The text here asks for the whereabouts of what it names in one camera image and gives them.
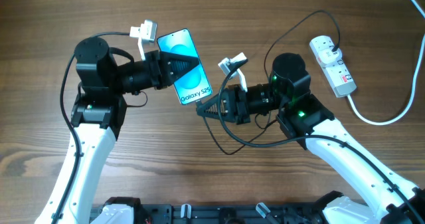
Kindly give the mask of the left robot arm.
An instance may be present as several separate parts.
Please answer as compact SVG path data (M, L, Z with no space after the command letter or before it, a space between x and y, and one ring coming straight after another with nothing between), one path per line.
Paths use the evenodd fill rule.
M68 151L37 223L88 223L100 174L118 140L128 105L124 94L161 90L192 71L193 56L150 51L136 61L101 34L80 41L70 58L80 77L70 116Z

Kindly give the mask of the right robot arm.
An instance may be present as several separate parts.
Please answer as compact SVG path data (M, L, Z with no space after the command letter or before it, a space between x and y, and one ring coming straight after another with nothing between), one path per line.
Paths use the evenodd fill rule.
M274 59L266 84L243 88L223 83L216 96L197 104L197 114L219 120L232 139L254 147L254 143L234 135L227 123L249 123L253 114L267 115L276 110L274 121L286 139L269 146L297 142L328 163L365 201L358 204L332 191L312 207L312 222L423 223L424 190L362 147L311 93L310 82L302 57L283 53Z

